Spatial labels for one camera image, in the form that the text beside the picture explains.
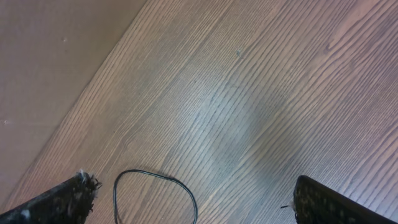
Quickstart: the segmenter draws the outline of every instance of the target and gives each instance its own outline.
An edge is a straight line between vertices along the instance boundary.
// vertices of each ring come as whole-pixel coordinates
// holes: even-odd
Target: black cable
[[[185,186],[181,181],[177,180],[176,178],[165,177],[165,176],[162,176],[162,175],[159,175],[159,174],[154,174],[154,173],[151,173],[151,172],[148,172],[148,171],[137,170],[137,169],[125,170],[125,171],[121,172],[118,175],[116,180],[114,180],[114,185],[113,185],[113,216],[114,216],[115,224],[118,224],[118,205],[117,205],[117,201],[116,201],[116,188],[118,186],[119,179],[124,174],[126,174],[128,172],[138,172],[138,173],[141,173],[141,174],[151,175],[151,176],[154,176],[154,177],[158,177],[160,179],[169,180],[169,181],[174,182],[174,183],[178,184],[179,186],[181,186],[184,190],[186,190],[188,192],[189,196],[191,196],[192,203],[193,203],[193,210],[195,212],[192,224],[196,224],[197,219],[198,219],[198,205],[197,205],[197,201],[195,200],[195,197],[193,196],[192,192],[189,190],[189,188],[187,186]]]

